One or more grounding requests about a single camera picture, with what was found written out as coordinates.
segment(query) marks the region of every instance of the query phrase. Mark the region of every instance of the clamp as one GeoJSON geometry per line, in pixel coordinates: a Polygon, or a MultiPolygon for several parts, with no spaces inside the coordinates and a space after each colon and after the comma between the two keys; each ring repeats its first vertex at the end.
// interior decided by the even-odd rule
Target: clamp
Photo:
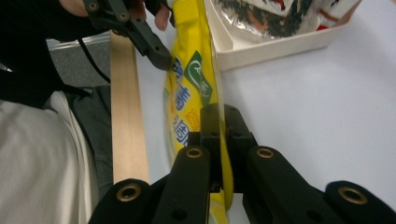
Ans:
{"type": "MultiPolygon", "coordinates": [[[[224,111],[234,192],[243,194],[250,223],[396,223],[396,213],[357,184],[336,181],[324,192],[310,186],[279,151],[257,144],[237,108],[224,111]]],[[[189,134],[169,175],[151,186],[117,183],[90,223],[207,223],[209,194],[222,183],[219,106],[203,107],[200,119],[201,131],[189,134]]]]}
{"type": "MultiPolygon", "coordinates": [[[[83,2],[96,29],[111,29],[117,35],[128,37],[140,54],[147,56],[155,67],[162,70],[170,68],[171,53],[161,39],[151,31],[145,20],[131,19],[127,0],[83,0],[83,2]]],[[[160,3],[152,0],[151,3],[146,4],[146,7],[155,15],[160,3]]]]}

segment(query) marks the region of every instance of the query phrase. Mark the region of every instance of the green label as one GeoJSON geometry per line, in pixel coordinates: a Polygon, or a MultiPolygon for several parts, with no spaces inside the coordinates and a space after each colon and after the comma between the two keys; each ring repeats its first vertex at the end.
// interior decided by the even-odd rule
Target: green label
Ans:
{"type": "Polygon", "coordinates": [[[192,55],[189,64],[184,71],[184,77],[192,84],[192,86],[200,92],[201,103],[203,106],[208,105],[212,96],[212,87],[202,74],[202,57],[198,51],[192,55]]]}

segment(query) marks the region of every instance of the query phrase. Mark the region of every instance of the hand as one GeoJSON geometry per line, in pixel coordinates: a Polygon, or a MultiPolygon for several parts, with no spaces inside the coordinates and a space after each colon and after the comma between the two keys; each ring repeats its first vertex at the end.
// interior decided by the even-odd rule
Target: hand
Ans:
{"type": "MultiPolygon", "coordinates": [[[[134,18],[146,19],[146,9],[144,5],[144,0],[131,0],[130,13],[134,18]]],[[[61,6],[71,14],[79,17],[87,17],[88,12],[84,7],[82,0],[59,0],[61,6]]],[[[155,25],[158,29],[164,31],[167,27],[170,12],[169,10],[160,5],[160,10],[157,15],[155,15],[155,25]]]]}

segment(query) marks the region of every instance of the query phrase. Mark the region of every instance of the brass screw insert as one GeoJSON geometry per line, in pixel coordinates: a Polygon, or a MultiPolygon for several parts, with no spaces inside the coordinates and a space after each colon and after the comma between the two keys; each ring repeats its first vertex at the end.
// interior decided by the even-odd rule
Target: brass screw insert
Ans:
{"type": "Polygon", "coordinates": [[[121,18],[123,21],[127,20],[127,19],[128,19],[128,14],[126,14],[125,12],[122,12],[122,13],[120,14],[120,18],[121,18]]]}
{"type": "Polygon", "coordinates": [[[187,150],[186,154],[188,157],[195,159],[201,157],[203,155],[203,152],[199,148],[191,148],[187,150]]]}
{"type": "Polygon", "coordinates": [[[97,5],[95,3],[90,3],[90,9],[96,10],[97,5]]]}
{"type": "Polygon", "coordinates": [[[142,189],[137,184],[129,184],[119,189],[117,199],[121,202],[128,203],[136,199],[141,191],[142,189]]]}
{"type": "Polygon", "coordinates": [[[338,189],[338,193],[350,203],[355,203],[358,205],[363,205],[368,203],[367,197],[356,189],[350,187],[341,187],[338,189]]]}
{"type": "Polygon", "coordinates": [[[257,155],[263,157],[265,159],[271,159],[275,156],[274,152],[267,148],[259,148],[257,149],[257,155]]]}

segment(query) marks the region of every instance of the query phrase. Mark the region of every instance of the white fabric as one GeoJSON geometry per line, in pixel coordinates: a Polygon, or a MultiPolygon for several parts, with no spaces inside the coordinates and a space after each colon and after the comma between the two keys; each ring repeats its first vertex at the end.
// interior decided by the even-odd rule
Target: white fabric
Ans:
{"type": "Polygon", "coordinates": [[[50,107],[0,101],[1,223],[87,223],[98,202],[92,154],[64,94],[50,107]]]}

